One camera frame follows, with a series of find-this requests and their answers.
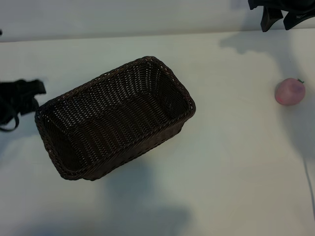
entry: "white tabletop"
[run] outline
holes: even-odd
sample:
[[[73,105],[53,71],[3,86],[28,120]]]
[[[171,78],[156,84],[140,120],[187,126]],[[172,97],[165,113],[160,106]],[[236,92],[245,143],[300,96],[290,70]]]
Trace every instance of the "white tabletop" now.
[[[62,179],[33,114],[0,133],[0,235],[313,236],[315,29],[0,44],[0,80],[40,78],[52,99],[142,56],[196,102],[180,134],[96,181]],[[298,106],[274,100],[305,80]]]

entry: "basket rim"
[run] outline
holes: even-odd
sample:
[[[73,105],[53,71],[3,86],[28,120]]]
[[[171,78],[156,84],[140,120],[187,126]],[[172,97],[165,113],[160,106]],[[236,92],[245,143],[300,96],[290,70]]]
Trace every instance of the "basket rim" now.
[[[184,112],[183,114],[181,114],[180,116],[178,116],[177,118],[174,118],[172,120],[170,120],[169,122],[160,125],[159,127],[156,127],[155,129],[153,129],[152,131],[150,131],[149,133],[146,133],[138,138],[136,138],[135,140],[133,140],[130,143],[127,143],[124,146],[121,146],[120,148],[114,150],[112,153],[108,154],[106,157],[106,159],[112,159],[115,158],[115,156],[117,155],[121,155],[125,152],[127,152],[131,147],[134,147],[135,145],[141,145],[142,142],[146,141],[148,138],[150,138],[153,135],[156,135],[159,132],[164,131],[165,129],[176,125],[178,123],[181,122],[186,122],[189,118],[191,118],[196,110],[196,106],[195,103],[193,101],[193,99],[191,98],[189,92],[187,91],[187,89],[182,85],[182,83],[177,79],[177,77],[174,75],[173,71],[167,67],[162,61],[160,61],[159,59],[157,59],[156,57],[153,56],[146,56],[146,57],[142,57],[139,59],[136,59],[134,61],[131,61],[129,63],[126,63],[116,69],[113,69],[109,72],[106,72],[98,77],[96,77],[95,79],[92,79],[89,82],[86,82],[85,84],[78,86],[54,99],[51,99],[50,101],[46,102],[45,104],[43,104],[42,106],[39,107],[39,109],[36,111],[35,113],[35,123],[37,125],[38,131],[40,133],[41,138],[44,138],[47,140],[46,141],[43,140],[44,142],[44,146],[49,154],[50,159],[52,160],[52,162],[54,163],[56,169],[58,170],[58,172],[63,176],[67,176],[71,175],[72,178],[71,179],[79,179],[84,175],[88,175],[90,174],[90,172],[93,171],[93,167],[97,166],[97,165],[102,165],[104,164],[104,160],[105,158],[100,158],[98,159],[96,162],[94,162],[93,164],[83,167],[81,169],[78,170],[71,170],[68,169],[65,164],[63,163],[63,160],[60,159],[59,155],[57,152],[55,152],[55,147],[53,145],[53,142],[50,139],[50,136],[46,130],[45,124],[43,122],[42,116],[43,116],[43,112],[47,111],[48,109],[50,109],[52,106],[62,103],[65,100],[69,100],[71,99],[73,96],[77,95],[78,93],[86,90],[87,88],[96,85],[97,83],[99,83],[100,81],[106,81],[112,77],[115,77],[118,73],[122,73],[125,70],[127,70],[130,67],[142,64],[142,63],[146,63],[148,61],[154,62],[155,64],[159,65],[161,67],[161,69],[164,70],[165,73],[167,73],[167,75],[172,79],[176,89],[183,95],[185,101],[188,103],[188,109],[186,112]]]

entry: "apple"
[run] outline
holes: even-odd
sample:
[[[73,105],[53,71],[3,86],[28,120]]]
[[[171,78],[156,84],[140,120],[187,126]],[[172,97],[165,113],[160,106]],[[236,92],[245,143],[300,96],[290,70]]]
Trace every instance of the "apple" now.
[[[303,81],[294,78],[283,80],[276,89],[276,101],[285,106],[298,104],[305,96],[305,86],[303,83]]]

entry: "black object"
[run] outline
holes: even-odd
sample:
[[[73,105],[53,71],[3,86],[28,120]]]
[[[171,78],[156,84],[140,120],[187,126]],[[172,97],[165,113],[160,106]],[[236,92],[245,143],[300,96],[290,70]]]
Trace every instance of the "black object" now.
[[[44,84],[40,80],[0,83],[0,125],[6,125],[15,119],[13,129],[0,127],[0,131],[9,132],[16,129],[19,125],[18,113],[25,115],[36,111],[39,105],[34,96],[37,94],[46,94]]]
[[[283,21],[286,30],[315,16],[315,0],[248,0],[248,3],[251,10],[258,6],[264,7],[261,20],[263,32],[283,18],[281,10],[288,12]]]

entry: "woven texture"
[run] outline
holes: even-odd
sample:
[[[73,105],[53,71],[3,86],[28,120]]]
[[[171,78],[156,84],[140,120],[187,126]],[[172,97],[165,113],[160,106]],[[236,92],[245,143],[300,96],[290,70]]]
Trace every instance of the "woven texture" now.
[[[194,113],[173,72],[144,57],[50,100],[35,122],[63,178],[95,180],[179,133]]]

